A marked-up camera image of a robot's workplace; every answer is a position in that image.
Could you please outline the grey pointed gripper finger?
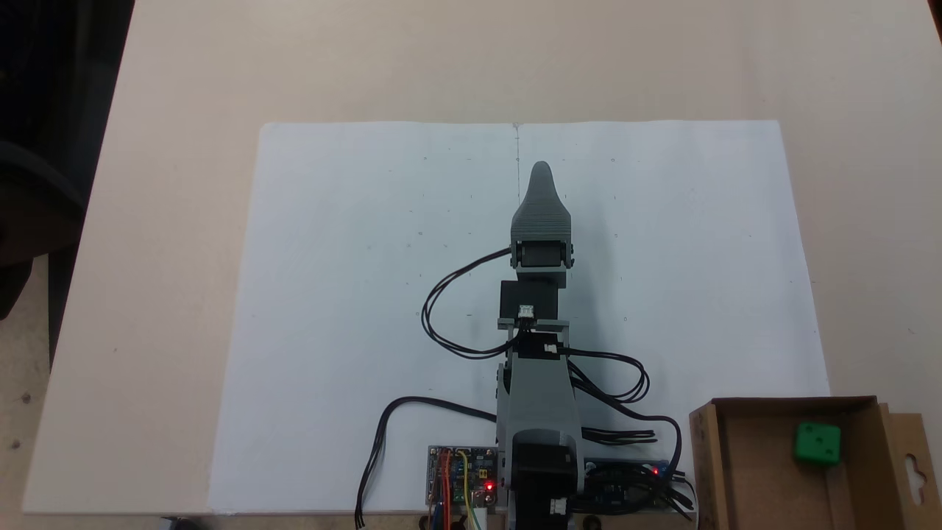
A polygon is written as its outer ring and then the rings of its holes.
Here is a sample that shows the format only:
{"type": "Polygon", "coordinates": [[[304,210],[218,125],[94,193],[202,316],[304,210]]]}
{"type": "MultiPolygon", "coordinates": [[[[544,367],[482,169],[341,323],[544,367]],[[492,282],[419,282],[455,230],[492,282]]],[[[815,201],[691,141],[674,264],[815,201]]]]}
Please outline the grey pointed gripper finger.
{"type": "Polygon", "coordinates": [[[569,241],[571,214],[563,205],[548,162],[533,164],[527,192],[511,219],[511,241],[569,241]]]}

